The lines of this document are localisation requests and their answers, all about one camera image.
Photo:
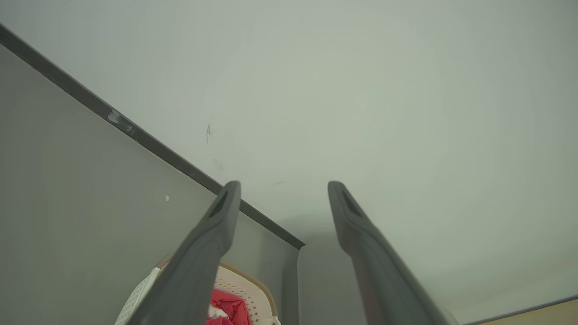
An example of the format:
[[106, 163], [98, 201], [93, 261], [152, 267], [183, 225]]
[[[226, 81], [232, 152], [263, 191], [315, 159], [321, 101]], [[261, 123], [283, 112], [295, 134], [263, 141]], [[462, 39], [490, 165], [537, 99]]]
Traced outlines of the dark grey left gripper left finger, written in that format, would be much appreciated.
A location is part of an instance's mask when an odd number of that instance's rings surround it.
[[153, 283], [130, 325], [204, 325], [219, 261], [233, 245], [241, 185], [230, 181]]

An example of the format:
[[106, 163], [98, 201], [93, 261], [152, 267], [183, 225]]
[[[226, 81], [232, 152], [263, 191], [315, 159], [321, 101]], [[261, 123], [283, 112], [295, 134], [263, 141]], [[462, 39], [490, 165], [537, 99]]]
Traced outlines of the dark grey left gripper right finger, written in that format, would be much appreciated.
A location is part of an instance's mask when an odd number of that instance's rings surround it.
[[328, 183], [338, 242], [351, 258], [370, 325], [456, 325], [370, 221], [345, 184]]

